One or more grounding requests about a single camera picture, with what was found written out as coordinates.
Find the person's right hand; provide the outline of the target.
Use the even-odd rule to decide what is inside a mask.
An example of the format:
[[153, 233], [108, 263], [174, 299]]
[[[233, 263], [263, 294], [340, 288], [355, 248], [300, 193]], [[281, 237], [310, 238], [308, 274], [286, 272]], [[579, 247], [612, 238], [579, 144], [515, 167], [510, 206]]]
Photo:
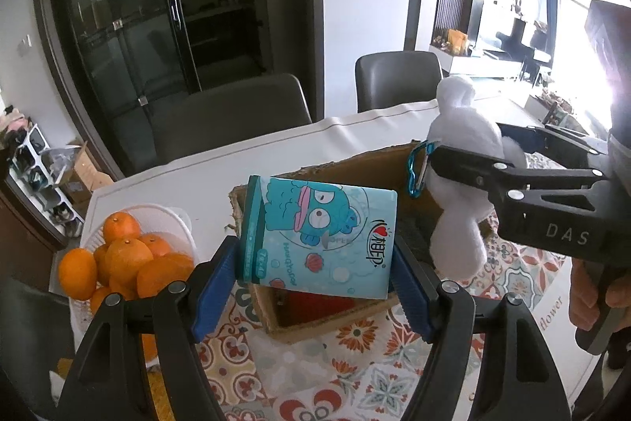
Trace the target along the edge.
[[[589, 278], [584, 262], [573, 258], [569, 318], [575, 327], [584, 331], [592, 330], [600, 316], [598, 296], [598, 288]], [[610, 285], [605, 295], [605, 303], [611, 309], [624, 310], [624, 316], [617, 331], [629, 328], [631, 325], [631, 279], [629, 275], [618, 278]]]

